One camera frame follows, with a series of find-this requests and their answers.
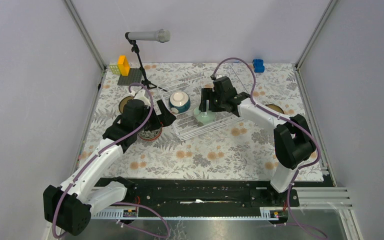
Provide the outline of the mint green bowl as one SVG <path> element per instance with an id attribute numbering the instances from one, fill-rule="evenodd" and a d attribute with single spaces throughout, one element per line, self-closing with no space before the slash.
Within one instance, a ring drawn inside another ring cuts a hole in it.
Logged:
<path id="1" fill-rule="evenodd" d="M 193 109 L 193 116 L 197 122 L 197 125 L 199 127 L 202 127 L 204 125 L 210 124 L 215 121 L 216 113 L 212 112 L 210 110 L 207 111 L 200 111 L 199 106 L 196 106 Z"/>

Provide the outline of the dark teal floral bowl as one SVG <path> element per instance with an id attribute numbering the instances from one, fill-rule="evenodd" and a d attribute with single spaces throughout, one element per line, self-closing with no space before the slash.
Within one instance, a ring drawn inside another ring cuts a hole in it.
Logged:
<path id="1" fill-rule="evenodd" d="M 119 110 L 119 112 L 120 112 L 121 114 L 124 112 L 125 105 L 126 105 L 129 101 L 131 101 L 131 100 L 133 100 L 133 99 L 134 99 L 133 96 L 128 95 L 128 96 L 124 97 L 124 98 L 120 101 L 120 103 L 118 104 L 118 110 Z"/>

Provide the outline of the black gold-rimmed bowl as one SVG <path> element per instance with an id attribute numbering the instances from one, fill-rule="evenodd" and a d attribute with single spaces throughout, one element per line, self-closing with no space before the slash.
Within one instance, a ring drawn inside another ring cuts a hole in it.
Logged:
<path id="1" fill-rule="evenodd" d="M 280 114 L 284 114 L 285 113 L 284 110 L 280 106 L 275 105 L 275 104 L 267 104 L 266 107 L 268 107 L 271 110 L 276 111 L 276 112 L 278 112 Z"/>

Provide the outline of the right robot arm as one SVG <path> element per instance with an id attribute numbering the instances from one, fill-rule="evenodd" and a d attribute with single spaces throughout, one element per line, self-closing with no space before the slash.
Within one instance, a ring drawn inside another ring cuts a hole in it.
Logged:
<path id="1" fill-rule="evenodd" d="M 300 114 L 287 116 L 259 105 L 250 94 L 238 93 L 227 76 L 216 78 L 211 75 L 210 78 L 213 87 L 201 90 L 198 109 L 202 113 L 231 113 L 272 133 L 279 166 L 270 180 L 272 189 L 267 191 L 266 198 L 273 206 L 281 205 L 287 199 L 285 191 L 295 180 L 299 166 L 319 149 L 307 120 Z"/>

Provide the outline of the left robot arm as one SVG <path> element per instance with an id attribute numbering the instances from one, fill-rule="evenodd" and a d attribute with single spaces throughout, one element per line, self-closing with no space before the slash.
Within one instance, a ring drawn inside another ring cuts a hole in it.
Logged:
<path id="1" fill-rule="evenodd" d="M 86 162 L 59 186 L 49 185 L 44 190 L 44 218 L 52 224 L 54 238 L 79 235 L 94 214 L 115 203 L 128 206 L 139 202 L 136 184 L 123 177 L 113 178 L 97 191 L 93 191 L 93 187 L 114 161 L 137 141 L 139 132 L 158 130 L 176 120 L 162 100 L 156 103 L 160 114 L 140 99 L 129 100 Z M 64 233 L 58 234 L 57 228 Z"/>

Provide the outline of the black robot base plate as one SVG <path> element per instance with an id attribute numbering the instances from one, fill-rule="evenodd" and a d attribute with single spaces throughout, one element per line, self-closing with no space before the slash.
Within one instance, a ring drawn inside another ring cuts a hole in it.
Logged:
<path id="1" fill-rule="evenodd" d="M 296 190 L 278 193 L 269 181 L 133 179 L 125 201 L 140 217 L 259 217 L 261 208 L 299 207 Z"/>

